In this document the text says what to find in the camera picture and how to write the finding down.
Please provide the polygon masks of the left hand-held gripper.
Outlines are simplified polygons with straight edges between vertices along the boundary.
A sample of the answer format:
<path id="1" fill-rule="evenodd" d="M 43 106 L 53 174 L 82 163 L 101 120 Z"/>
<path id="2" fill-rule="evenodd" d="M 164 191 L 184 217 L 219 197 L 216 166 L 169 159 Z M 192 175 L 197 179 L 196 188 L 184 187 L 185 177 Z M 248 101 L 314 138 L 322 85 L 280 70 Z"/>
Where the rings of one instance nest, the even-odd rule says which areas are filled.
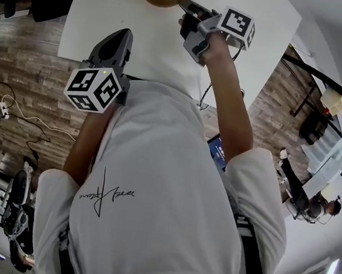
<path id="1" fill-rule="evenodd" d="M 124 105 L 130 86 L 124 68 L 131 55 L 133 39 L 128 28 L 110 34 L 72 71 L 64 96 L 77 110 L 103 113 L 114 102 Z"/>

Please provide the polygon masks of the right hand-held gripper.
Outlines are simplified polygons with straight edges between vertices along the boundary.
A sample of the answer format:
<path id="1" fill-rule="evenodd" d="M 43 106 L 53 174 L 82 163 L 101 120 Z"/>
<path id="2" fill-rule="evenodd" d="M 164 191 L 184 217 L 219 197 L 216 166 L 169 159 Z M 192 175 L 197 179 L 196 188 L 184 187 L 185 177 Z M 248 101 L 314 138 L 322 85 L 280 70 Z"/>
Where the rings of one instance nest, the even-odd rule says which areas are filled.
<path id="1" fill-rule="evenodd" d="M 220 32 L 227 44 L 240 51 L 248 50 L 256 33 L 254 19 L 234 8 L 226 7 L 223 13 L 209 10 L 192 0 L 178 0 L 185 15 L 179 31 L 183 46 L 192 59 L 202 65 L 201 55 L 209 47 L 210 35 Z"/>

